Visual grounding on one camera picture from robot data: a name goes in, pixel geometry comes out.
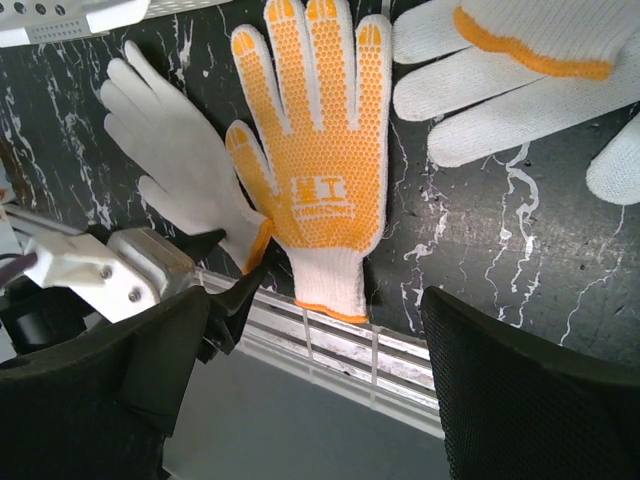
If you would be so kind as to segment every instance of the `black marble surface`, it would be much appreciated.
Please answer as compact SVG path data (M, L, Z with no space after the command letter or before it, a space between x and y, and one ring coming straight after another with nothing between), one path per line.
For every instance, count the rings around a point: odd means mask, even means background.
M354 18L380 3L353 1ZM392 18L419 3L397 0ZM263 4L235 0L98 38L0 50L0 155L23 206L78 228L150 224L174 235L141 201L141 170L102 128L107 63L133 40L220 133L236 118L251 123L229 35L242 23L265 33ZM394 79L411 69L394 68ZM427 163L432 122L392 113L387 228L365 263L372 323L421 336L421 292L437 285L554 343L640 365L640 205L604 203L584 181L638 109L449 170ZM291 295L288 262L278 258L265 286ZM239 273L223 252L209 267Z

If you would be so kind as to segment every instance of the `orange dotted glove palm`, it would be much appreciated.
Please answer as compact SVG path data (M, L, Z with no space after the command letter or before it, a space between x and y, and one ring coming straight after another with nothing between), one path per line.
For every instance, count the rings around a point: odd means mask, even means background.
M234 122L226 146L287 252L296 303L367 321L362 260L380 241L387 188L391 25L345 0L269 0L264 38L238 27L232 51L264 146Z

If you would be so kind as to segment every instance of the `orange cuff trim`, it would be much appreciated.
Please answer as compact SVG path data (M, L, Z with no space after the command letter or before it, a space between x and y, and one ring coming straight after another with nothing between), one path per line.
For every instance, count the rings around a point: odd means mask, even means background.
M342 313L338 313L336 311L331 310L330 308L325 307L324 305L315 305L312 303L304 303L298 300L295 300L295 304L299 307L306 308L307 310L313 310L315 312L326 313L330 317L333 317L337 320L342 320L346 323L358 324L358 323L369 323L369 317L366 316L355 316L350 317L348 315L343 315Z
M606 80L613 65L605 61L566 61L539 55L514 37L497 37L485 30L464 10L457 7L453 23L465 40L486 52L506 53L525 67L552 77L582 77L589 80Z
M274 228L275 227L273 225L273 222L268 218L264 222L262 222L262 225L260 225L256 241L253 243L251 251L249 252L247 263L244 268L240 269L242 270L243 275L246 275L251 270L260 265L262 257L264 256L264 251L269 246L269 241L271 240Z

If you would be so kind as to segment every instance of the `gray floor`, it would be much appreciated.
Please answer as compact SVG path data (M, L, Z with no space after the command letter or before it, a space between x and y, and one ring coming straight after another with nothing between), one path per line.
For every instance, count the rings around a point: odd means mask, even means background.
M181 480L440 480L442 440L238 351L194 370L165 467Z

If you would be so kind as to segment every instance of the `glove cuff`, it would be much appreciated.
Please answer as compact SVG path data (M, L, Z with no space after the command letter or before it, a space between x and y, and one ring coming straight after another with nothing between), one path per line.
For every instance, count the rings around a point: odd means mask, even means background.
M362 257L348 248L289 249L296 305L347 323L366 323Z

